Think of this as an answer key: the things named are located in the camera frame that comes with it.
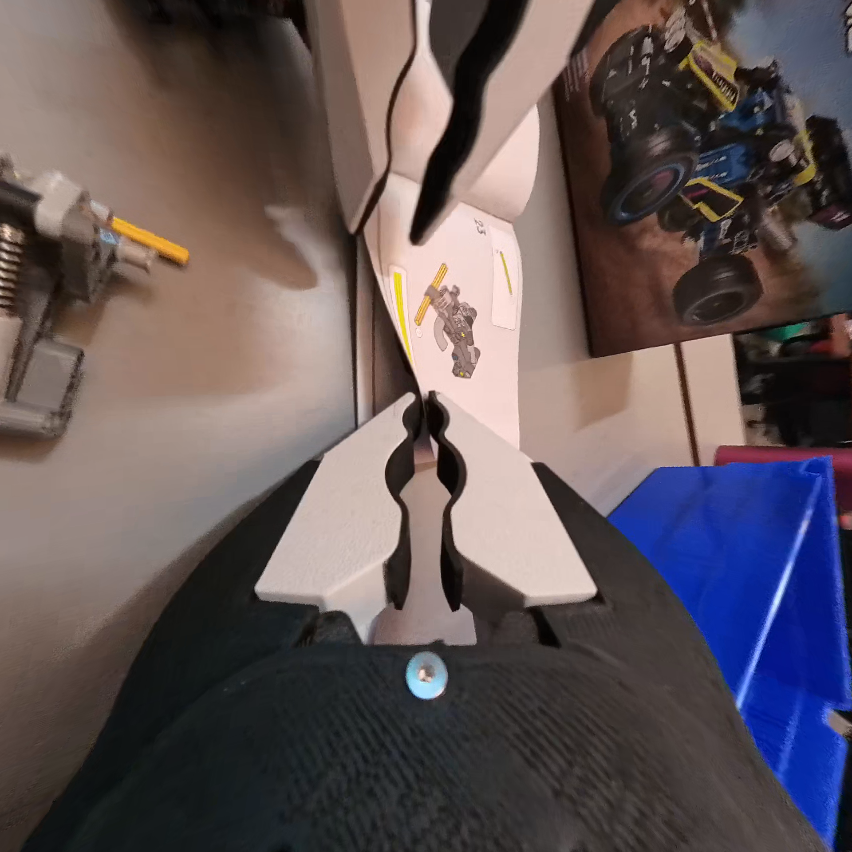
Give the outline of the instruction booklet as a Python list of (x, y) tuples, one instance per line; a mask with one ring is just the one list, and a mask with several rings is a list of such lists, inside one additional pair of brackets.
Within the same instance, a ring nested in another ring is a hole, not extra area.
[(423, 245), (410, 225), (447, 97), (397, 107), (394, 163), (366, 225), (371, 265), (419, 388), (445, 394), (510, 444), (520, 443), (518, 369), (523, 269), (514, 224), (538, 169), (533, 107), (472, 194)]

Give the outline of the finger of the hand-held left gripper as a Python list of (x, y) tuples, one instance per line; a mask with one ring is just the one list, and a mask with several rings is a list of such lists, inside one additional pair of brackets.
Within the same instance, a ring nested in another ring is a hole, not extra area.
[(490, 1), (453, 63), (452, 108), (409, 239), (424, 245), (565, 67), (594, 2)]
[(387, 182), (391, 118), (417, 45), (411, 1), (307, 1), (336, 195), (360, 233)]

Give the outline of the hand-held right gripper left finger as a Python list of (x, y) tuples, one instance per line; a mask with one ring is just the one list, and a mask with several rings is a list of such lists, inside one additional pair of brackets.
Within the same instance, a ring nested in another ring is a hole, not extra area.
[(422, 421), (406, 393), (325, 453), (255, 585), (264, 602), (342, 612), (369, 641), (410, 586), (410, 519), (401, 493), (414, 474)]

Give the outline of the lego set box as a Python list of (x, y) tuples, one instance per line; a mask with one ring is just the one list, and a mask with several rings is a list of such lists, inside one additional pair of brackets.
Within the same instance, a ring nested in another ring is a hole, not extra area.
[(593, 2), (554, 101), (592, 356), (850, 311), (850, 2)]

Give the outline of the yellow lego axle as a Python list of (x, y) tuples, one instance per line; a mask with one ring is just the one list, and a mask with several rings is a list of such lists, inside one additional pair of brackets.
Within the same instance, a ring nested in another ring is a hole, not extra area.
[(186, 267), (190, 262), (189, 250), (175, 242), (167, 240), (149, 230), (139, 228), (120, 217), (112, 216), (110, 224), (112, 230), (119, 236), (154, 251), (160, 259), (181, 267)]

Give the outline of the blue bin with dividers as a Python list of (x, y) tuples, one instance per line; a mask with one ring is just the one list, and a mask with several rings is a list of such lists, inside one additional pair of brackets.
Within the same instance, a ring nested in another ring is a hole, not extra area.
[(850, 710), (828, 457), (659, 468), (609, 516), (697, 624), (764, 761), (829, 848)]

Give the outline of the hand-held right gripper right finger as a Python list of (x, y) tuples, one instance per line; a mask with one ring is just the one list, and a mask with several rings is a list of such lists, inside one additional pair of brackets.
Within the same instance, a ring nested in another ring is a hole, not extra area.
[(506, 618), (592, 601), (596, 582), (533, 461), (437, 391), (426, 426), (446, 494), (426, 563), (449, 611), (468, 613), (452, 643), (492, 644)]

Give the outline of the grey lego suspension assembly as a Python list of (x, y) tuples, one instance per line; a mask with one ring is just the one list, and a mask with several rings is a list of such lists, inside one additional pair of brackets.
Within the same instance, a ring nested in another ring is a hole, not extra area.
[(112, 210), (56, 170), (1, 164), (1, 433), (53, 441), (67, 431), (84, 350), (56, 335), (62, 310), (94, 304), (121, 267), (160, 258), (112, 230)]

